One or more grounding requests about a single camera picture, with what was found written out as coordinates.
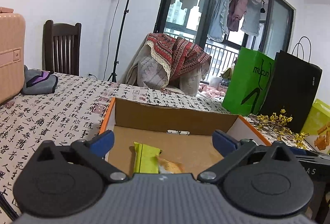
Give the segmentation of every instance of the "red patterned shawl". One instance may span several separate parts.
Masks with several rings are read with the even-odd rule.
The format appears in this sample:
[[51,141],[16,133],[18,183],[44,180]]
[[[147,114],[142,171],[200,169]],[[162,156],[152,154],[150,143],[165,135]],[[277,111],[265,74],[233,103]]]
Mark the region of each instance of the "red patterned shawl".
[[146,43],[153,45],[151,50],[156,61],[162,60],[165,64],[163,66],[169,68],[170,81],[199,68],[204,63],[208,64],[208,69],[210,67],[212,57],[201,47],[182,37],[173,38],[164,33],[149,33]]

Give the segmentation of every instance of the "pink suitcase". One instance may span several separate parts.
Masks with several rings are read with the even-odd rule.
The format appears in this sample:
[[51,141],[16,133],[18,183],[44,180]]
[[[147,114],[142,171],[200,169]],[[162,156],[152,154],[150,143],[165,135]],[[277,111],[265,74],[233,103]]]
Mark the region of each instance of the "pink suitcase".
[[0,104],[24,84],[25,20],[13,9],[0,7]]

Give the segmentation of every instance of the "ribbed gray surface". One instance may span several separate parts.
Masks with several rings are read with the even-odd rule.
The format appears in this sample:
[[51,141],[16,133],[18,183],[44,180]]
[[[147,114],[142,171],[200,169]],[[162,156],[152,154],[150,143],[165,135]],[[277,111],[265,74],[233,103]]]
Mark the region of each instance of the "ribbed gray surface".
[[300,215],[266,220],[242,213],[222,197],[216,186],[196,182],[191,175],[144,175],[112,184],[91,208],[65,218],[22,215],[15,224],[258,224],[313,223]]

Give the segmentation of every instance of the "cardboard box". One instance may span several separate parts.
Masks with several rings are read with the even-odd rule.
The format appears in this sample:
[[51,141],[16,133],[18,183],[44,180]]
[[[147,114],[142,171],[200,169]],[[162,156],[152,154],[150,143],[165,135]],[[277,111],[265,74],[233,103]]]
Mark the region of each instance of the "cardboard box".
[[[161,107],[119,98],[112,98],[100,133],[113,130],[114,146],[106,160],[130,176],[135,141],[160,148],[162,158],[182,163],[185,172],[197,177],[223,158],[212,145],[212,133],[217,129],[237,140],[252,138],[258,144],[270,145],[239,115]],[[167,130],[189,131],[190,135],[169,134]]]

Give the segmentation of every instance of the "wooden chair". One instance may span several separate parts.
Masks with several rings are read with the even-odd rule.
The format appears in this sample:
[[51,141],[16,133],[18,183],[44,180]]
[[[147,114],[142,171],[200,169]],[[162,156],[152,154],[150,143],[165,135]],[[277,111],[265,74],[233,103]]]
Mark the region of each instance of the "wooden chair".
[[75,26],[47,20],[44,25],[45,69],[79,75],[81,23]]

